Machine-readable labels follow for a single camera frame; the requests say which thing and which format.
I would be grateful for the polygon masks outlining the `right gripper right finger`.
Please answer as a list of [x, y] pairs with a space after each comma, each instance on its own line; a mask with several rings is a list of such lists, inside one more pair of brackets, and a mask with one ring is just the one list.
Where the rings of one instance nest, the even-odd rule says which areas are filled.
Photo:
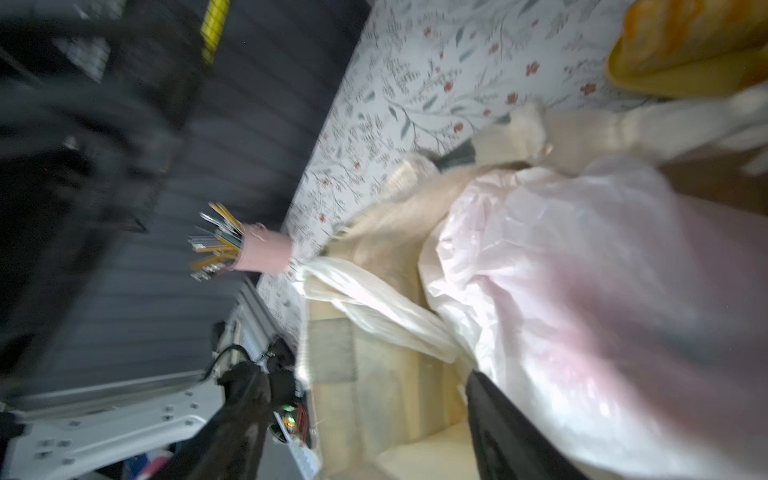
[[586, 480], [485, 374], [472, 372], [465, 393], [482, 480]]

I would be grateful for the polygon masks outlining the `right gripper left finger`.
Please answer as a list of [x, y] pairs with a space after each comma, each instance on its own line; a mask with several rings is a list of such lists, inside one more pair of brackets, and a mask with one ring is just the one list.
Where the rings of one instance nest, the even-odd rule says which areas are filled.
[[225, 390], [224, 405], [155, 479], [257, 477], [271, 414], [268, 376], [257, 364], [243, 361], [218, 383]]

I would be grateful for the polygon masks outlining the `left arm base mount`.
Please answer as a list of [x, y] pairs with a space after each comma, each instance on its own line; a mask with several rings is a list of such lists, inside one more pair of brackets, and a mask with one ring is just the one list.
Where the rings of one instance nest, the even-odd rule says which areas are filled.
[[243, 362], [267, 382], [268, 405], [255, 427], [244, 432], [233, 458], [226, 466], [226, 479], [255, 479], [267, 472], [275, 479], [313, 479], [319, 461], [310, 450], [310, 418], [306, 392], [295, 377], [296, 357], [286, 339], [275, 332], [267, 337], [261, 327], [239, 324], [240, 342], [217, 351], [207, 374], [219, 374], [228, 397], [244, 389]]

